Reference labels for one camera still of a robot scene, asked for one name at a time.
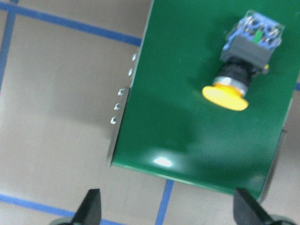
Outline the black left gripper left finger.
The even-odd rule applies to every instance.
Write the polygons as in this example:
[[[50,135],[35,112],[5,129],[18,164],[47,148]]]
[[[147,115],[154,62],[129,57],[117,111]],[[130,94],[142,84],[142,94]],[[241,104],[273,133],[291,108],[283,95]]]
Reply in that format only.
[[[100,189],[90,189],[77,212],[75,213],[73,225],[99,225],[102,219]]]

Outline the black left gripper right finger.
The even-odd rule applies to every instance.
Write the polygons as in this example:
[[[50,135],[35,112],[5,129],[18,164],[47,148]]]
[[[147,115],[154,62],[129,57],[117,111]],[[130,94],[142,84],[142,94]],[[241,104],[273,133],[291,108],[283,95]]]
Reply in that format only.
[[[233,218],[237,225],[292,225],[284,217],[272,217],[244,188],[236,188],[233,197]]]

